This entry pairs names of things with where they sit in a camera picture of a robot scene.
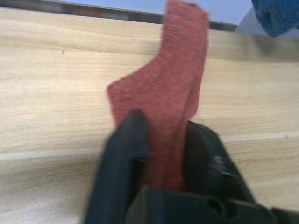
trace light wood surface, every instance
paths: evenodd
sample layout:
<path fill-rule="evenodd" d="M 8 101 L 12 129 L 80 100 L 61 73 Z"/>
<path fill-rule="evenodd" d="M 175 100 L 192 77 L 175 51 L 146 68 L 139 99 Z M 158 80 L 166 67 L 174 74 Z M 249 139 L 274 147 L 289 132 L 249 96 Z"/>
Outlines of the light wood surface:
<path fill-rule="evenodd" d="M 79 223 L 113 131 L 105 87 L 150 61 L 161 25 L 0 8 L 0 222 Z M 257 200 L 299 210 L 299 41 L 210 31 L 194 121 Z"/>

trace blue cloth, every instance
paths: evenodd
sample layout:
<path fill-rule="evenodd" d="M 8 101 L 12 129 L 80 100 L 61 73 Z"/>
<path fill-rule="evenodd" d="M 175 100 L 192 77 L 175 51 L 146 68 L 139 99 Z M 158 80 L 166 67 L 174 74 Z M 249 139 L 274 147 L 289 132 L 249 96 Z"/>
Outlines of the blue cloth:
<path fill-rule="evenodd" d="M 252 0 L 257 20 L 276 37 L 299 24 L 299 0 Z"/>

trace wooden table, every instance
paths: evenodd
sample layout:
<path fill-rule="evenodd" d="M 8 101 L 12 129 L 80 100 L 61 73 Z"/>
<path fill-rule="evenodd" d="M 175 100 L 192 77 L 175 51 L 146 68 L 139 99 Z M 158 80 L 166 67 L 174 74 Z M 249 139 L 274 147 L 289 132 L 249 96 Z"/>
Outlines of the wooden table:
<path fill-rule="evenodd" d="M 79 223 L 114 129 L 105 87 L 150 61 L 161 25 L 0 8 L 0 220 Z M 210 31 L 194 121 L 260 203 L 299 210 L 299 41 Z"/>

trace red fabric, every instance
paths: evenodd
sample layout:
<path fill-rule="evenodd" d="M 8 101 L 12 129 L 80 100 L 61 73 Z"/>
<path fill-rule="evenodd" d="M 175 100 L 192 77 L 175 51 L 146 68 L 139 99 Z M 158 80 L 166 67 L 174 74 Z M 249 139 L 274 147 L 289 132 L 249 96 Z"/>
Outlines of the red fabric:
<path fill-rule="evenodd" d="M 186 126 L 199 103 L 209 19 L 198 6 L 179 0 L 169 0 L 167 8 L 158 55 L 107 91 L 117 125 L 132 109 L 141 109 L 149 121 L 146 183 L 181 190 Z"/>

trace black object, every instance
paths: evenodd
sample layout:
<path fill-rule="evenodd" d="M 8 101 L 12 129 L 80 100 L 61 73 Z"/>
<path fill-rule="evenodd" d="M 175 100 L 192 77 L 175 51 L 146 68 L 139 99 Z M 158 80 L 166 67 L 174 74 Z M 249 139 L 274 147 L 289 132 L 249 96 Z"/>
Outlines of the black object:
<path fill-rule="evenodd" d="M 140 188 L 147 136 L 146 119 L 135 110 L 110 137 L 85 224 L 299 224 L 299 213 L 257 204 L 218 135 L 190 121 L 186 192 Z"/>

